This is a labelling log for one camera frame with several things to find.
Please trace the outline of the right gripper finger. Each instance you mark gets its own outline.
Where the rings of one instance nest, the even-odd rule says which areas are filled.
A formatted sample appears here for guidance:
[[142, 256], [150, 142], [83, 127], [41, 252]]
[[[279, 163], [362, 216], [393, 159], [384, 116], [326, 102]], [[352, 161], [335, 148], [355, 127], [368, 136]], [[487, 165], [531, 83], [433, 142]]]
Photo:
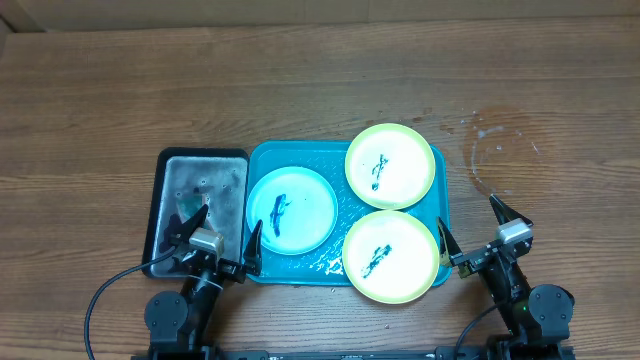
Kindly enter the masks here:
[[463, 252], [451, 234], [449, 228], [440, 217], [437, 218], [437, 226], [440, 242], [440, 265], [451, 268], [459, 267], [462, 263], [461, 257], [463, 256]]
[[489, 202], [500, 225], [504, 225], [508, 222], [520, 219], [528, 227], [533, 226], [533, 222], [529, 218], [508, 206], [497, 195], [491, 194], [489, 196]]

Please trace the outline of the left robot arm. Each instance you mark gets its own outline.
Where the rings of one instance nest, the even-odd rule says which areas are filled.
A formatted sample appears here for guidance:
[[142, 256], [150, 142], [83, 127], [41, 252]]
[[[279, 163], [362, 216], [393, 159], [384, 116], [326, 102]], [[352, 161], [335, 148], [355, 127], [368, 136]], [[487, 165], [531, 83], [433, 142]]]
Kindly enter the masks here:
[[160, 292], [146, 305], [149, 359], [224, 359], [224, 352], [205, 340], [215, 302], [225, 282], [242, 284], [249, 275], [261, 273], [263, 223], [254, 227], [239, 263], [221, 257], [224, 240], [204, 227], [207, 214], [204, 205], [185, 221], [174, 215], [165, 230], [165, 240], [172, 247], [167, 257], [186, 280], [180, 291]]

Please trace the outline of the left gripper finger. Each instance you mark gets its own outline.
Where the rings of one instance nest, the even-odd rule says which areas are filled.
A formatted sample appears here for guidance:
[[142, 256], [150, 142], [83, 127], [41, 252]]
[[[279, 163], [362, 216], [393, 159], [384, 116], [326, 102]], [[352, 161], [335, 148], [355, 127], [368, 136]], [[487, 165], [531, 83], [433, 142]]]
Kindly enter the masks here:
[[259, 220], [252, 230], [243, 253], [244, 267], [247, 274], [259, 276], [262, 271], [262, 236], [263, 221]]
[[161, 250], [168, 250], [170, 247], [175, 249], [188, 248], [190, 237], [204, 225], [208, 210], [209, 206], [204, 204], [185, 221], [181, 221], [178, 214], [171, 215], [163, 233], [163, 241], [160, 243]]

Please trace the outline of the pink green scrub sponge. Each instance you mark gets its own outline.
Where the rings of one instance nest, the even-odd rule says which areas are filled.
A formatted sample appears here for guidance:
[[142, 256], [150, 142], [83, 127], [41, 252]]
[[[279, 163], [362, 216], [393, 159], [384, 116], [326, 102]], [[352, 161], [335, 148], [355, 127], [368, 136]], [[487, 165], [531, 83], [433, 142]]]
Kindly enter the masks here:
[[177, 213], [182, 223], [193, 217], [202, 206], [208, 204], [205, 194], [184, 195], [176, 202]]

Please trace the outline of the light blue plate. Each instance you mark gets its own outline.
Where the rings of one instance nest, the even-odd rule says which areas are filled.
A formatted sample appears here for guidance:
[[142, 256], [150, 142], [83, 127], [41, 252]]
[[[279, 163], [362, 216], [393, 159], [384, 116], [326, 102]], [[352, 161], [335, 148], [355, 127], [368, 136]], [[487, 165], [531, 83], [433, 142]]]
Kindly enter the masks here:
[[281, 255], [301, 255], [319, 247], [331, 235], [337, 216], [332, 186], [301, 166], [269, 172], [247, 200], [247, 224], [253, 228], [261, 223], [262, 246]]

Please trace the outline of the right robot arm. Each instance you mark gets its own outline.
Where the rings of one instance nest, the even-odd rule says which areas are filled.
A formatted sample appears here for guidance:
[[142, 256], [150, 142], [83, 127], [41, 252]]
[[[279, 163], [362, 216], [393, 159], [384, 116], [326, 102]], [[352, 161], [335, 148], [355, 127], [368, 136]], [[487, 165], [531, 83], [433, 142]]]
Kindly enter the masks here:
[[[562, 342], [570, 337], [575, 298], [553, 284], [532, 287], [518, 259], [532, 248], [534, 223], [505, 204], [496, 195], [489, 197], [498, 221], [494, 240], [465, 253], [444, 221], [437, 221], [440, 264], [457, 268], [464, 279], [477, 274], [494, 304], [472, 320], [454, 346], [434, 350], [437, 359], [573, 359], [571, 347]], [[508, 333], [490, 335], [482, 346], [463, 345], [469, 332], [488, 314], [497, 311]]]

